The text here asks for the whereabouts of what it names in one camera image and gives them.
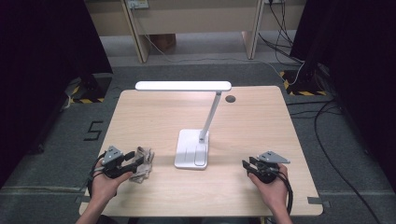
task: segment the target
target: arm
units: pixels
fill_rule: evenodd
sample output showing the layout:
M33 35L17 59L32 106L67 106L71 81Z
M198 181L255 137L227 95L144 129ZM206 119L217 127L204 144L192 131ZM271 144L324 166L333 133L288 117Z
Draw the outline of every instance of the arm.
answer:
M279 164L279 172L288 177L288 169L283 164ZM290 224L292 223L286 207L286 199L288 190L285 184L279 178L276 178L269 184L264 184L254 174L248 174L250 180L256 185L262 196L262 200L273 213L276 223Z
M101 166L102 161L96 164L96 167ZM99 216L105 210L107 203L116 195L119 185L132 176L132 172L125 173L115 179L108 178L101 172L95 172L92 183L92 197L91 201L78 219L76 224L95 224Z

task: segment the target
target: table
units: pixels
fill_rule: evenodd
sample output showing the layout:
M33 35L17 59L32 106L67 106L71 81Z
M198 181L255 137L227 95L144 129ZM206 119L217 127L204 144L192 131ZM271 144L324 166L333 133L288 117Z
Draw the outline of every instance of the table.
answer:
M294 192L293 216L322 213L288 109L278 87L233 87L224 92L209 128L204 171L174 165L178 132L203 128L214 92L123 91L100 153L109 146L124 152L151 147L152 172L142 184L126 181L107 205L113 217L260 217L271 216L247 177L242 160L272 150L289 159ZM225 97L233 95L234 103ZM82 213L87 203L82 203Z
M121 0L141 63L149 56L147 36L160 34L241 32L247 57L254 57L263 0L153 0L134 10L127 1Z

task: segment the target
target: yellow and black tape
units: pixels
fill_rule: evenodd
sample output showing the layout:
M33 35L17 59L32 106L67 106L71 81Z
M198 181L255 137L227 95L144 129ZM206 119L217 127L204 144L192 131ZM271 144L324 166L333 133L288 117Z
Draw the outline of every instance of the yellow and black tape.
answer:
M72 103L76 103L76 104L92 104L92 103L102 103L105 98L100 97L100 98L81 98L81 99L75 99L73 98L73 95L76 94L78 92L79 86L76 86L73 90L72 93Z
M284 80L283 85L285 86L285 90L289 95L303 95L303 96L326 95L326 91L321 90L320 87L318 87L318 89L315 91L304 90L304 88L295 88L295 86L294 85L291 86L288 80L285 78L285 72L280 72L279 74Z

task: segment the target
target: black curtain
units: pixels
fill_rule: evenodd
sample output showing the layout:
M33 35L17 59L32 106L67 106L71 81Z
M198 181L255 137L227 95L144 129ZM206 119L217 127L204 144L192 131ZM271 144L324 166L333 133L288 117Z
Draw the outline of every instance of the black curtain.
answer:
M313 65L329 67L337 100L363 149L396 191L395 11L390 0L307 0L290 55L301 60L316 55Z
M112 73L82 0L0 2L0 186L37 147L76 78Z

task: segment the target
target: white desk lamp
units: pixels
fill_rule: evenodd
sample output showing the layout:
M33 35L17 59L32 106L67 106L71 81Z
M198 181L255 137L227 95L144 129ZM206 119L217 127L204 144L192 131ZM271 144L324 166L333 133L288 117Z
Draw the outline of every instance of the white desk lamp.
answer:
M204 170L209 149L209 126L223 91L231 90L228 81L140 81L137 91L215 91L215 99L204 128L182 129L178 136L175 166L179 169Z

